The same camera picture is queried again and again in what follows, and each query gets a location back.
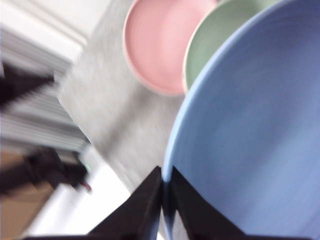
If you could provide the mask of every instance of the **blue plate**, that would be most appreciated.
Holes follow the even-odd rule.
[[[277,3],[212,56],[174,123],[166,183],[172,166],[247,234],[319,238],[320,0]]]

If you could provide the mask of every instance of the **pink plate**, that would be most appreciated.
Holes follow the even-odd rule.
[[[189,39],[216,0],[135,0],[123,28],[133,73],[151,90],[184,93],[182,68]]]

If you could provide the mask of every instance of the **black object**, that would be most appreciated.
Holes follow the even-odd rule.
[[[24,240],[155,240],[161,201],[161,169],[157,166],[127,201],[88,235],[27,237]]]
[[[118,207],[87,235],[27,237],[24,240],[155,240],[162,200],[161,169],[156,167]],[[170,203],[178,210],[190,240],[307,240],[246,235],[208,204],[173,168]]]
[[[3,64],[4,76],[0,76],[0,108],[12,100],[34,91],[37,88],[54,83],[53,76],[39,76],[7,64]]]
[[[53,188],[59,183],[76,187],[85,180],[86,168],[81,164],[63,163],[53,148],[43,148],[25,156],[24,162],[0,171],[0,195],[11,189],[48,181]]]
[[[309,238],[246,235],[207,203],[173,167],[170,204],[177,210],[190,240],[307,240]]]

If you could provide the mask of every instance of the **green plate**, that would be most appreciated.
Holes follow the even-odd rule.
[[[183,85],[189,90],[209,58],[242,24],[278,0],[223,0],[194,30],[183,61]]]

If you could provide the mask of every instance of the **plate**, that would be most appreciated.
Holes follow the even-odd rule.
[[[183,85],[187,92],[217,49],[242,24],[277,0],[223,0],[198,24],[183,61]]]
[[[123,28],[124,55],[149,89],[184,93],[182,67],[189,39],[215,0],[136,0]]]
[[[318,0],[280,1],[232,34],[179,110],[165,186],[175,166],[245,233],[317,239],[319,44]],[[168,202],[164,211],[170,232]]]

